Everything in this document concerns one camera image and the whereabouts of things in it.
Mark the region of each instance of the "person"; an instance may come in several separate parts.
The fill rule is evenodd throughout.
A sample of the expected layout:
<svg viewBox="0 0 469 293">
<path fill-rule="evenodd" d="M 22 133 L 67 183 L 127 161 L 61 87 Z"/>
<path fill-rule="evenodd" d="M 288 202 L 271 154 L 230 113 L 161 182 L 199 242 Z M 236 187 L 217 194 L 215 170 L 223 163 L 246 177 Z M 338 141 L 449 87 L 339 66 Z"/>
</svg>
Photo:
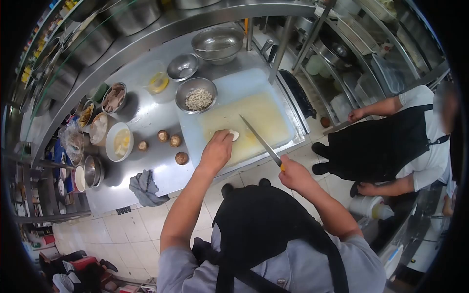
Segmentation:
<svg viewBox="0 0 469 293">
<path fill-rule="evenodd" d="M 44 273 L 44 277 L 46 278 L 47 282 L 52 284 L 52 277 L 55 274 L 65 274 L 67 272 L 63 265 L 63 261 L 74 262 L 82 259 L 84 256 L 86 256 L 86 253 L 83 250 L 79 250 L 69 255 L 63 255 L 59 258 L 51 260 L 42 252 L 39 252 L 39 267 Z"/>
<path fill-rule="evenodd" d="M 445 170 L 457 113 L 453 84 L 444 83 L 442 89 L 435 100 L 433 92 L 421 85 L 353 110 L 348 115 L 350 123 L 366 115 L 387 117 L 330 133 L 328 146 L 314 143 L 312 150 L 329 161 L 313 165 L 313 172 L 356 181 L 352 197 L 397 196 L 430 185 Z"/>
<path fill-rule="evenodd" d="M 281 157 L 282 184 L 316 207 L 324 228 L 267 179 L 236 189 L 227 184 L 211 243 L 195 238 L 189 248 L 204 195 L 231 157 L 232 138 L 228 129 L 215 132 L 166 217 L 157 291 L 382 292 L 383 265 L 355 220 L 286 155 Z"/>
<path fill-rule="evenodd" d="M 65 274 L 55 274 L 52 277 L 53 290 L 59 293 L 101 292 L 101 276 L 107 269 L 118 272 L 117 268 L 101 259 L 99 262 L 90 263 L 82 270 L 69 270 Z"/>
</svg>

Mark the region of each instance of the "black shoe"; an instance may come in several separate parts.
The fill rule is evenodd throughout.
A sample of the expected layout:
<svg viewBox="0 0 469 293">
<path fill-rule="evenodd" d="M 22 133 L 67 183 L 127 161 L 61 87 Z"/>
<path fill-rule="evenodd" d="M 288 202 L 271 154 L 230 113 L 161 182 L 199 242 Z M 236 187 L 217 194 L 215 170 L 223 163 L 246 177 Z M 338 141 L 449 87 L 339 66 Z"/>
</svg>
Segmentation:
<svg viewBox="0 0 469 293">
<path fill-rule="evenodd" d="M 115 271 L 116 273 L 119 271 L 115 265 L 113 265 L 112 263 L 110 263 L 109 261 L 104 261 L 104 265 L 109 269 L 109 270 L 113 270 Z"/>
<path fill-rule="evenodd" d="M 313 173 L 315 173 L 316 175 L 326 174 L 327 172 L 329 172 L 328 164 L 329 163 L 314 164 L 312 168 Z"/>
<path fill-rule="evenodd" d="M 270 183 L 270 181 L 268 179 L 262 178 L 259 181 L 259 186 L 272 186 L 272 184 Z"/>
<path fill-rule="evenodd" d="M 231 185 L 231 183 L 223 185 L 223 187 L 221 188 L 221 196 L 223 197 L 223 199 L 225 199 L 234 189 L 235 188 L 233 187 L 233 185 Z"/>
<path fill-rule="evenodd" d="M 323 156 L 326 159 L 330 159 L 327 146 L 325 146 L 324 144 L 313 143 L 313 145 L 311 146 L 311 149 L 313 152 L 317 153 L 318 155 Z"/>
</svg>

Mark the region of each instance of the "plastic bag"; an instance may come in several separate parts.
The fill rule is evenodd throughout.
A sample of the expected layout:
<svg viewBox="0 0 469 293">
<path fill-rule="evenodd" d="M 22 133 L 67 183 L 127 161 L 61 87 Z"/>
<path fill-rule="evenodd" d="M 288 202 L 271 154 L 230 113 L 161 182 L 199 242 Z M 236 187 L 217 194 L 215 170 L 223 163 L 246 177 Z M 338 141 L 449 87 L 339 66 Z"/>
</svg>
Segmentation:
<svg viewBox="0 0 469 293">
<path fill-rule="evenodd" d="M 77 122 L 75 120 L 70 121 L 57 136 L 70 161 L 78 163 L 83 156 L 83 133 Z"/>
</svg>

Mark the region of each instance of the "mushroom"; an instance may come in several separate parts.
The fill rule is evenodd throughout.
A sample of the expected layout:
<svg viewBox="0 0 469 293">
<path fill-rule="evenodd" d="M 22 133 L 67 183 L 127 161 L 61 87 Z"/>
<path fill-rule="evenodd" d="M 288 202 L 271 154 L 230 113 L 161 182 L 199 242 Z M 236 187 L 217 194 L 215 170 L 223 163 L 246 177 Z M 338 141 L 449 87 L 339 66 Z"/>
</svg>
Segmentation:
<svg viewBox="0 0 469 293">
<path fill-rule="evenodd" d="M 187 161 L 189 161 L 189 157 L 185 152 L 180 151 L 176 154 L 176 163 L 179 165 L 184 165 Z"/>
<path fill-rule="evenodd" d="M 158 139 L 159 141 L 161 141 L 162 143 L 164 143 L 165 141 L 168 140 L 168 132 L 166 132 L 165 130 L 160 130 L 158 131 Z"/>
<path fill-rule="evenodd" d="M 175 134 L 169 139 L 169 145 L 172 147 L 178 147 L 181 145 L 181 138 L 179 135 Z"/>
<path fill-rule="evenodd" d="M 235 141 L 237 141 L 237 140 L 238 140 L 238 138 L 239 138 L 239 132 L 237 132 L 237 131 L 234 131 L 234 130 L 230 129 L 230 133 L 232 133 L 232 134 L 234 135 L 234 137 L 233 137 L 233 140 L 232 140 L 232 141 L 234 141 L 234 142 L 235 142 Z"/>
<path fill-rule="evenodd" d="M 138 150 L 139 151 L 146 151 L 148 148 L 148 144 L 146 143 L 146 141 L 142 140 L 139 144 L 138 144 Z"/>
</svg>

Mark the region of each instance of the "black apron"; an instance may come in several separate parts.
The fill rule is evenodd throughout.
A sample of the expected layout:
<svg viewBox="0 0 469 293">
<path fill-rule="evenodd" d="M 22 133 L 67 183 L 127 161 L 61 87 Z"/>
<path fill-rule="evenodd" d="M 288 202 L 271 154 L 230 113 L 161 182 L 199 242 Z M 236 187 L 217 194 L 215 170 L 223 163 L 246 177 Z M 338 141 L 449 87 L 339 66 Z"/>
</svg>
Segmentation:
<svg viewBox="0 0 469 293">
<path fill-rule="evenodd" d="M 334 292 L 348 293 L 339 250 L 321 225 L 283 190 L 257 185 L 237 188 L 221 203 L 215 223 L 220 228 L 220 252 L 196 238 L 193 253 L 199 264 L 208 260 L 219 266 L 216 293 L 233 292 L 234 277 L 261 293 L 288 292 L 251 268 L 284 252 L 294 239 L 303 239 L 327 255 Z"/>
<path fill-rule="evenodd" d="M 329 170 L 344 180 L 384 182 L 396 179 L 410 161 L 444 143 L 449 135 L 431 142 L 425 131 L 425 111 L 415 106 L 379 119 L 356 123 L 328 135 Z"/>
</svg>

